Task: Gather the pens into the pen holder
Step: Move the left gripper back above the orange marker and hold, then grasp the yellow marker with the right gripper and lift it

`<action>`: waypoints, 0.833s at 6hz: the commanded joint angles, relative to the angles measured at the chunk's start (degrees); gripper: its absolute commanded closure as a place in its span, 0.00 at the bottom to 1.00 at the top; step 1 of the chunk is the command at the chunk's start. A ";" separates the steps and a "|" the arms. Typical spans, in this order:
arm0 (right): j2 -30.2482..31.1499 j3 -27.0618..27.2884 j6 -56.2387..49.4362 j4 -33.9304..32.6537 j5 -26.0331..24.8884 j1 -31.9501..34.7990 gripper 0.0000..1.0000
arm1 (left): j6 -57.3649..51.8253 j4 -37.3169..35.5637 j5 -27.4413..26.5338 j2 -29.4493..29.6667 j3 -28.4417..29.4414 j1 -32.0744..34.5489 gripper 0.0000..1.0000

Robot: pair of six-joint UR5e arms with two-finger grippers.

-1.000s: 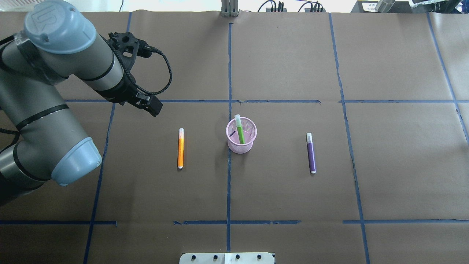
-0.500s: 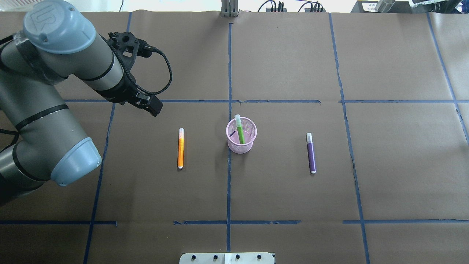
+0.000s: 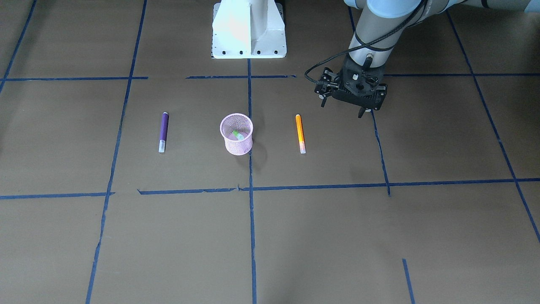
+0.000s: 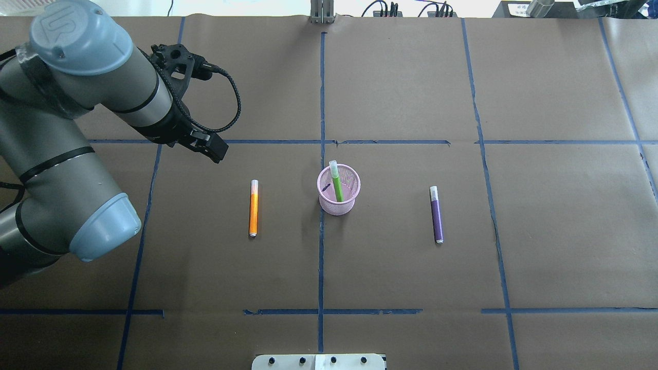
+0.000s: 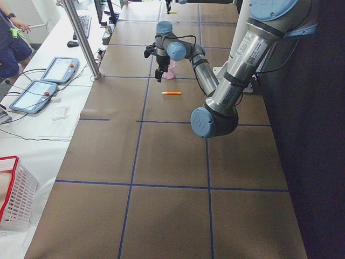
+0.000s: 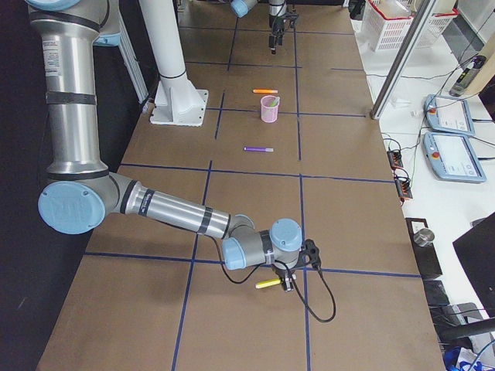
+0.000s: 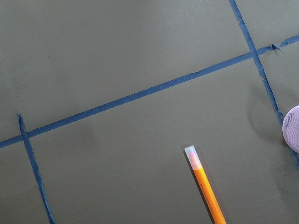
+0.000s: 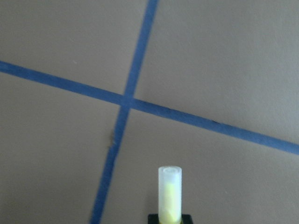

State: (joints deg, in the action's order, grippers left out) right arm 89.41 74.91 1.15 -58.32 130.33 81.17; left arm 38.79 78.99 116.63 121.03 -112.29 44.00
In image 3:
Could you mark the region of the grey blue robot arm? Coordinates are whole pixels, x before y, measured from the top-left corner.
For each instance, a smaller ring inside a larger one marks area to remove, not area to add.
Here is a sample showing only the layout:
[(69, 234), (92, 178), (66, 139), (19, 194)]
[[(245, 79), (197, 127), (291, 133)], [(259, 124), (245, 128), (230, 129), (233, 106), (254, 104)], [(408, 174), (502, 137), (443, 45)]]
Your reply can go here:
[(335, 73), (326, 67), (315, 80), (309, 76), (311, 69), (307, 69), (304, 76), (316, 85), (314, 92), (321, 106), (333, 98), (358, 106), (359, 117), (382, 107), (388, 90), (382, 82), (386, 61), (405, 28), (458, 4), (539, 12), (538, 0), (347, 0), (346, 4), (361, 10), (349, 47), (315, 65), (317, 68), (344, 56), (340, 71)]

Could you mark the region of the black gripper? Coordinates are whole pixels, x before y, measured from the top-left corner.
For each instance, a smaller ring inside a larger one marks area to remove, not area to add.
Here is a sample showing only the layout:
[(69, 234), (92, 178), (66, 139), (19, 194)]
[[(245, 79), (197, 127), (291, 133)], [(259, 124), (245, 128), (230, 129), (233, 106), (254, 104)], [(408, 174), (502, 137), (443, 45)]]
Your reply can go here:
[(320, 84), (314, 89), (321, 99), (321, 107), (324, 108), (328, 98), (334, 98), (359, 106), (359, 119), (367, 111), (379, 110), (386, 98), (388, 86), (381, 83), (384, 66), (373, 67), (373, 59), (374, 56), (366, 56), (361, 65), (346, 56), (338, 73), (324, 68)]

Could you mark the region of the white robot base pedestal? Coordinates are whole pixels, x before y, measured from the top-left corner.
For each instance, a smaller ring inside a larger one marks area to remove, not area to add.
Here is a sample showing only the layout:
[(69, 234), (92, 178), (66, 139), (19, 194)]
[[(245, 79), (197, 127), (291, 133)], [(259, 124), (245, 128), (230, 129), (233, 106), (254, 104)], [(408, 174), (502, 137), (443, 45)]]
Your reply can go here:
[(221, 0), (213, 6), (215, 59), (284, 58), (285, 14), (278, 0)]

